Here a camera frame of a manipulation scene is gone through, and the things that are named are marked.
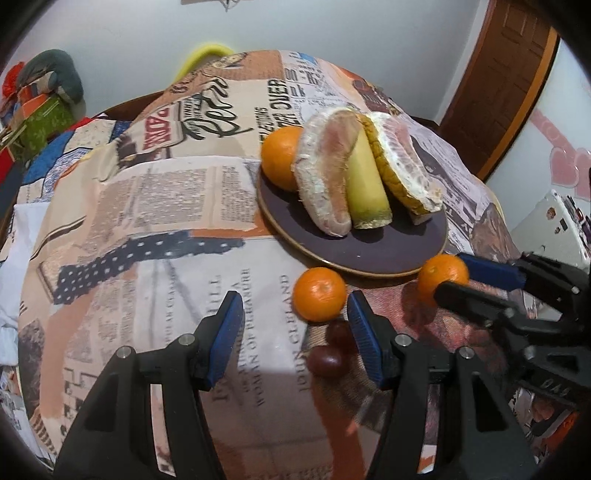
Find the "blue gripper pad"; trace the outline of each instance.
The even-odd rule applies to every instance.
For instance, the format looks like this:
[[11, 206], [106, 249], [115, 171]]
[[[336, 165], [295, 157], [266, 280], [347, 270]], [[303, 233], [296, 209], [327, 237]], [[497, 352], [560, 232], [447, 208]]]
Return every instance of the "blue gripper pad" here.
[[390, 343], [396, 331], [387, 318], [373, 313], [360, 290], [347, 299], [347, 317], [369, 379], [382, 390], [391, 388], [390, 381], [399, 373]]
[[470, 279], [486, 283], [492, 287], [501, 288], [506, 291], [523, 289], [525, 286], [525, 275], [519, 268], [513, 265], [498, 263], [470, 254], [458, 254], [459, 258], [468, 267]]
[[[204, 318], [196, 330], [197, 340], [200, 347], [207, 347], [204, 340], [209, 337], [209, 368], [207, 370], [206, 380], [211, 388], [223, 376], [230, 360], [232, 347], [236, 341], [236, 336], [244, 323], [244, 306], [242, 296], [235, 291], [226, 293], [217, 313], [213, 317]], [[203, 327], [209, 332], [200, 330]], [[215, 337], [207, 335], [212, 332]]]

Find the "newspaper print tablecloth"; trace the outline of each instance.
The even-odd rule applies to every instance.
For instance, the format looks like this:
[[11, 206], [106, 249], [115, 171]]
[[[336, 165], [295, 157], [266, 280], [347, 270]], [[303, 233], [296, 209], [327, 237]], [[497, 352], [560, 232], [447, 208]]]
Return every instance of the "newspaper print tablecloth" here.
[[[358, 359], [339, 382], [307, 372], [306, 353], [323, 342], [324, 327], [301, 321], [290, 298], [313, 263], [273, 236], [255, 195], [265, 137], [337, 105], [401, 115], [408, 124], [427, 169], [447, 188], [446, 251], [500, 261], [518, 255], [454, 148], [361, 77], [292, 51], [210, 63], [169, 87], [117, 140], [86, 154], [57, 182], [19, 318], [25, 405], [49, 451], [59, 451], [119, 346], [161, 348], [194, 330], [233, 289], [245, 303], [242, 341], [224, 379], [202, 395], [227, 476], [364, 475], [389, 397], [376, 392]], [[426, 310], [413, 281], [347, 281], [398, 330], [449, 349], [472, 345], [492, 371], [503, 369], [486, 333]], [[171, 472], [157, 388], [152, 396], [158, 458]], [[429, 427], [426, 443], [435, 435]], [[425, 446], [421, 467], [433, 452]]]

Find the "fruit plate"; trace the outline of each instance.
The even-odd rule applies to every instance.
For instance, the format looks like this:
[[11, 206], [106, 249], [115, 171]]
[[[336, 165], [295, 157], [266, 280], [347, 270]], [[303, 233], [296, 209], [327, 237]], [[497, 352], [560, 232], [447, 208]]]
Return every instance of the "fruit plate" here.
[[392, 223], [371, 230], [352, 229], [343, 238], [323, 233], [297, 193], [275, 187], [259, 174], [258, 202], [265, 217], [291, 245], [327, 267], [373, 278], [395, 278], [420, 270], [442, 252], [447, 239], [445, 211], [413, 225], [406, 208], [389, 196]]

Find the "screw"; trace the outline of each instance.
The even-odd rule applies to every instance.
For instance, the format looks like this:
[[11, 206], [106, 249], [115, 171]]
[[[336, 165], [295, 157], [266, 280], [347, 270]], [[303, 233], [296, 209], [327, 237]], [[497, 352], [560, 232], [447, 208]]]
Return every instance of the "screw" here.
[[474, 350], [472, 350], [469, 346], [462, 346], [459, 349], [460, 356], [469, 360], [470, 358], [474, 357]]
[[131, 355], [131, 347], [124, 345], [117, 349], [117, 356], [119, 358], [127, 358]]
[[523, 356], [526, 360], [531, 360], [533, 357], [535, 357], [535, 346], [530, 345], [525, 347], [523, 349]]
[[401, 333], [400, 335], [396, 336], [394, 341], [400, 346], [409, 346], [413, 342], [413, 339], [410, 338], [406, 333]]
[[195, 336], [192, 333], [184, 333], [180, 337], [178, 337], [178, 342], [181, 345], [187, 346], [191, 345], [195, 341]]

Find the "mandarin orange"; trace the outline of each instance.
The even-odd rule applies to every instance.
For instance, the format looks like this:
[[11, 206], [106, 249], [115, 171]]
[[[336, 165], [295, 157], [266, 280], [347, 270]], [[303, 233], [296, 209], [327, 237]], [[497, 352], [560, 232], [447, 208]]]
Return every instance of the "mandarin orange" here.
[[261, 147], [261, 168], [273, 185], [297, 192], [291, 164], [296, 157], [302, 127], [281, 127], [269, 134]]
[[292, 300], [295, 311], [304, 319], [327, 322], [338, 316], [345, 306], [347, 285], [329, 268], [311, 268], [295, 282]]
[[469, 280], [468, 267], [461, 258], [447, 254], [436, 255], [427, 260], [418, 273], [418, 298], [430, 306], [436, 306], [433, 294], [440, 283], [452, 281], [467, 285]]

